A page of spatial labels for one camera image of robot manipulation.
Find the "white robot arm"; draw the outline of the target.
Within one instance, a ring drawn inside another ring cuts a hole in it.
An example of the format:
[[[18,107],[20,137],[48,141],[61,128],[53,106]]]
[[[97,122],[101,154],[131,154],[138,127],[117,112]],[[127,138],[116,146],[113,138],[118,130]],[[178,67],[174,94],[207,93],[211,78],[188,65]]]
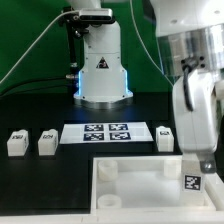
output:
[[[69,19],[84,36],[85,63],[74,101],[105,108],[129,100],[127,75],[120,62],[120,27],[104,2],[67,0]],[[172,89],[178,144],[196,155],[203,173],[214,173],[218,144],[217,101],[224,68],[224,0],[143,0],[156,23],[162,72],[178,80]]]

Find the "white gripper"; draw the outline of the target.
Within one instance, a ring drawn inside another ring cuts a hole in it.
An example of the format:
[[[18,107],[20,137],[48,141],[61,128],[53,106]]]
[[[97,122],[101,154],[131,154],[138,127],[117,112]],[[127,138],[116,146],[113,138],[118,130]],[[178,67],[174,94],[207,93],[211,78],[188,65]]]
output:
[[[175,83],[172,92],[173,112],[178,145],[184,153],[213,153],[218,143],[217,100],[211,73],[194,71],[188,79],[193,110],[186,107],[183,78]],[[216,172],[213,154],[200,161],[201,172]]]

